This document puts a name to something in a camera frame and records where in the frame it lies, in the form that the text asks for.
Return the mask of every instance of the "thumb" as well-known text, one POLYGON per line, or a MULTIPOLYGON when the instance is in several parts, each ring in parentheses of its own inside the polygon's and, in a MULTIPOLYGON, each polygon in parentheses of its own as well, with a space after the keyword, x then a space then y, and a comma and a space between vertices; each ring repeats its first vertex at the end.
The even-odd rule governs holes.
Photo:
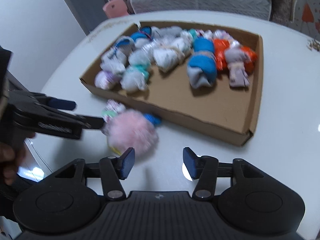
POLYGON ((13 149, 5 144, 0 142, 0 162, 10 162, 15 158, 15 153, 13 149))

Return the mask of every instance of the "white wall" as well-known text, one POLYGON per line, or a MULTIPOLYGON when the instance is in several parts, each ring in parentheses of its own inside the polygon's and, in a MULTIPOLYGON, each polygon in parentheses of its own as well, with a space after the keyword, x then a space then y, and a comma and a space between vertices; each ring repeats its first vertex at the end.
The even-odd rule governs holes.
POLYGON ((11 50, 9 71, 40 91, 85 37, 64 0, 0 0, 0 45, 11 50))

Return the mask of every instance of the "screw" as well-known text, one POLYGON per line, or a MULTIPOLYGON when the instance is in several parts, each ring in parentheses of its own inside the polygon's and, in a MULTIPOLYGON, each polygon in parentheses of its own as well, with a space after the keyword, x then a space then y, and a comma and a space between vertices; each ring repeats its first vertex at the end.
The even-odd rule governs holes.
POLYGON ((107 195, 109 198, 116 199, 121 198, 123 196, 123 193, 120 190, 110 190, 107 195))
POLYGON ((206 189, 200 189, 196 191, 196 196, 199 198, 208 198, 211 196, 211 193, 209 190, 206 189))

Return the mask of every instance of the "ribbed black surface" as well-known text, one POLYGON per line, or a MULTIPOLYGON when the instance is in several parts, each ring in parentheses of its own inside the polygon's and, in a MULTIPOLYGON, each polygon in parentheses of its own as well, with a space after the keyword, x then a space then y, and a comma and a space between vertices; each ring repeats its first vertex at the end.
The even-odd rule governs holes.
POLYGON ((109 203, 100 217, 77 232, 39 236, 24 232, 18 240, 302 240, 297 234, 259 237, 227 225, 208 202, 190 198, 188 192, 132 192, 109 203))

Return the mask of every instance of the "logo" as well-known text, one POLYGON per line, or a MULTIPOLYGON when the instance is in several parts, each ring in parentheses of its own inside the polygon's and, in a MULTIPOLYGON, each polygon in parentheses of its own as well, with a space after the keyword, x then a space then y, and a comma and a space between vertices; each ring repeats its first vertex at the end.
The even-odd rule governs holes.
POLYGON ((45 128, 45 129, 50 129, 50 130, 55 130, 55 131, 58 131, 58 132, 66 132, 66 133, 72 133, 72 130, 69 129, 69 128, 66 128, 66 127, 59 127, 59 126, 56 126, 56 125, 52 125, 52 124, 45 124, 45 123, 42 123, 42 122, 39 122, 38 125, 42 128, 45 128))
POLYGON ((164 198, 164 195, 162 195, 162 194, 157 194, 157 195, 155 195, 155 198, 160 200, 160 199, 164 198))

